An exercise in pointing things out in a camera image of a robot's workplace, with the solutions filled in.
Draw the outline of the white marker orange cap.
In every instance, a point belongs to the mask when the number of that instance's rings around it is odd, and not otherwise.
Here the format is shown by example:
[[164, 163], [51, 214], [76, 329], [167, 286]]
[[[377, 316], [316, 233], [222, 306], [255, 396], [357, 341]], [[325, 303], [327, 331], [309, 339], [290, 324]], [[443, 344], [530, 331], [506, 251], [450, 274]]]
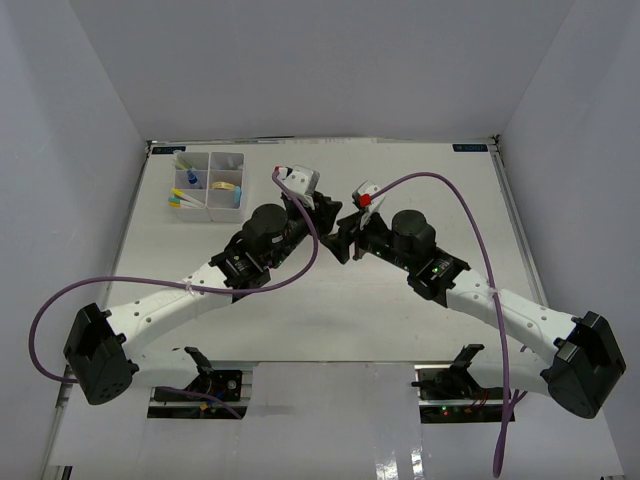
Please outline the white marker orange cap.
[[196, 205], [193, 202], [189, 202], [187, 200], [184, 200], [178, 197], [170, 197], [168, 199], [168, 203], [172, 208], [200, 209], [199, 205]]

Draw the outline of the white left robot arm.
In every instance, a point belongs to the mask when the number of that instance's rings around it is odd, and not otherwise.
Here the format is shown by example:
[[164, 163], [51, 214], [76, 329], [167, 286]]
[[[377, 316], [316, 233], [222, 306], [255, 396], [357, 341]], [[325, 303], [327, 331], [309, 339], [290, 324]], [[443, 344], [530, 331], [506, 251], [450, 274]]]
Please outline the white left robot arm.
[[63, 354], [91, 405], [105, 404], [132, 384], [179, 388], [199, 399], [211, 387], [212, 368], [194, 347], [157, 357], [156, 339], [211, 310], [226, 308], [264, 287], [297, 246], [333, 228], [341, 202], [316, 192], [310, 207], [288, 198], [257, 207], [224, 250], [176, 288], [163, 288], [128, 304], [103, 310], [92, 303], [74, 320]]

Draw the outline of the white marker yellow cap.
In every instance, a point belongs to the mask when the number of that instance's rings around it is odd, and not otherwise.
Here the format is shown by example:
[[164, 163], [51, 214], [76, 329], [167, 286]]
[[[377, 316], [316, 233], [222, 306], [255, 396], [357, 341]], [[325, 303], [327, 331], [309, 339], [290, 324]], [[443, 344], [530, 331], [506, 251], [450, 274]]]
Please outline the white marker yellow cap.
[[182, 201], [190, 202], [194, 205], [199, 205], [200, 207], [203, 206], [203, 203], [200, 200], [194, 198], [191, 195], [188, 195], [183, 190], [172, 188], [171, 192], [175, 198], [180, 198]]

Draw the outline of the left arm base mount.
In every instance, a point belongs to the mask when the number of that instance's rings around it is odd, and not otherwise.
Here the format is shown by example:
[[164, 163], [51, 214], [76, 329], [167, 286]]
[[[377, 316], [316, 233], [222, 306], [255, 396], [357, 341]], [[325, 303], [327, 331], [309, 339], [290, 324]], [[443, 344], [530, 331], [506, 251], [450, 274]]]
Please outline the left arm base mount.
[[185, 347], [187, 366], [195, 377], [185, 386], [155, 387], [152, 418], [237, 419], [246, 414], [243, 401], [245, 372], [238, 368], [215, 367], [197, 348]]

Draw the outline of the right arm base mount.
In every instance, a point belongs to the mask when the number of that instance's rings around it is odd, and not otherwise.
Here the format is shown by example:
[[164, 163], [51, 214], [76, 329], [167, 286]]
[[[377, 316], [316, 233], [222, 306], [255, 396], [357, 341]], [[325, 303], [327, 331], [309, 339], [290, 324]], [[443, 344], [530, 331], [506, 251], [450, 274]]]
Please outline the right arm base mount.
[[485, 388], [470, 373], [472, 362], [479, 360], [484, 350], [482, 344], [469, 344], [451, 363], [415, 366], [411, 386], [417, 390], [423, 425], [501, 422], [501, 381]]

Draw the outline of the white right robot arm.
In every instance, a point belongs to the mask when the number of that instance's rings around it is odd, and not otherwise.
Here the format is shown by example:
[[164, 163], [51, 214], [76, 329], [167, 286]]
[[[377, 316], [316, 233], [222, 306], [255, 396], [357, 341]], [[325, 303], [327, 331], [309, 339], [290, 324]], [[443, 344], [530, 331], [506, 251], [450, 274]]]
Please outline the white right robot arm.
[[377, 213], [354, 213], [337, 225], [337, 232], [321, 242], [340, 263], [374, 255], [405, 271], [408, 285], [421, 298], [503, 328], [527, 347], [522, 357], [508, 362], [491, 360], [480, 345], [463, 349], [451, 367], [452, 388], [459, 396], [477, 397], [501, 382], [508, 369], [512, 388], [545, 394], [570, 413], [592, 419], [625, 373], [604, 316], [555, 311], [490, 286], [478, 271], [437, 246], [436, 231], [421, 212], [402, 210], [390, 223]]

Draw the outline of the blue cap spray bottle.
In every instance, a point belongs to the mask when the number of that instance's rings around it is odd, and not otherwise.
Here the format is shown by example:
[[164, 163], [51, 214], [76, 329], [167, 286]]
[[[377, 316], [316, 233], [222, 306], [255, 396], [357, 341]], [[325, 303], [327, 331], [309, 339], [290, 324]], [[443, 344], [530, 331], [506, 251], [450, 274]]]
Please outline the blue cap spray bottle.
[[192, 189], [202, 189], [202, 184], [198, 176], [193, 170], [191, 169], [187, 170], [186, 175], [187, 175], [187, 180], [189, 182], [189, 185]]

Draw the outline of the thin yellow highlighter pen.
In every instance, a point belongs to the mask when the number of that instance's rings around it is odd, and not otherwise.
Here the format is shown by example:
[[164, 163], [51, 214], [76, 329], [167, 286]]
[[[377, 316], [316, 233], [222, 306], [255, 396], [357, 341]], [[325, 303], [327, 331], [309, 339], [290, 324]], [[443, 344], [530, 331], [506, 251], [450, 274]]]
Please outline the thin yellow highlighter pen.
[[193, 166], [181, 155], [180, 152], [175, 152], [173, 156], [173, 164], [176, 169], [179, 170], [192, 170]]

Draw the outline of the yellow masking tape roll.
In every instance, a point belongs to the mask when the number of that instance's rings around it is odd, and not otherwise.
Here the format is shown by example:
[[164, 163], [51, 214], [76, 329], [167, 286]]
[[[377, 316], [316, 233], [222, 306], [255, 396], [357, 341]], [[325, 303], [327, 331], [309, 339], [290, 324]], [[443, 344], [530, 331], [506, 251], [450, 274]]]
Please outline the yellow masking tape roll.
[[215, 181], [210, 185], [210, 188], [212, 190], [234, 191], [235, 186], [238, 185], [226, 181]]

